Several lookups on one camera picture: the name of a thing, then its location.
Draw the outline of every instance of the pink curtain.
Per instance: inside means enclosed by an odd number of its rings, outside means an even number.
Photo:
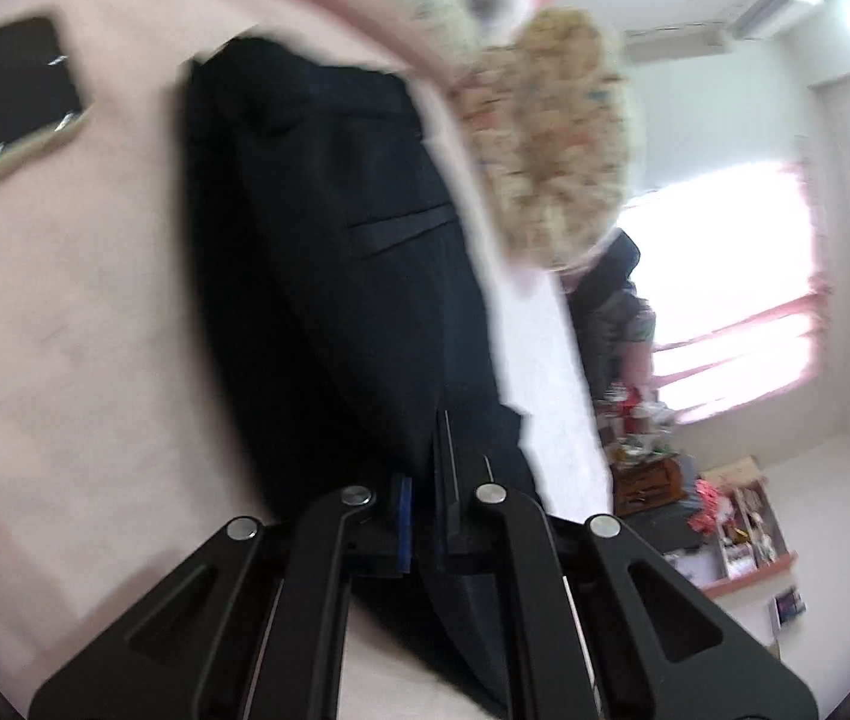
[[[830,290],[812,194],[804,165],[754,163],[646,194],[621,216],[658,317],[654,386],[680,421],[817,372]]]

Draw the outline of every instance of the smartphone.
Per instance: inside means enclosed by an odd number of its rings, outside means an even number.
[[[85,114],[52,19],[0,26],[0,178],[68,141]]]

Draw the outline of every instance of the bed sheet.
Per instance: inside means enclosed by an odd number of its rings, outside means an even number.
[[[236,514],[266,518],[203,353],[179,236],[183,63],[244,30],[402,71],[458,205],[495,368],[553,514],[607,511],[608,477],[551,274],[500,255],[441,84],[304,0],[0,0],[52,10],[91,112],[0,183],[0,689],[38,685]],[[482,712],[361,610],[342,718]]]

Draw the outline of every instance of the bed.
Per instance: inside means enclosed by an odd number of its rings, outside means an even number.
[[[548,509],[607,511],[609,480],[557,279],[509,261],[444,101],[453,74],[370,0],[0,0],[52,11],[91,114],[0,183],[0,690],[38,686],[236,514],[268,517],[193,314],[172,137],[182,64],[266,33],[405,74],[455,196],[500,389]],[[368,696],[375,700],[368,701]],[[353,608],[342,718],[482,712]]]

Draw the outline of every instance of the welt pocket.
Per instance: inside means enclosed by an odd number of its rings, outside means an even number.
[[[413,214],[354,224],[348,228],[348,238],[355,255],[370,257],[455,220],[455,206],[444,203]]]

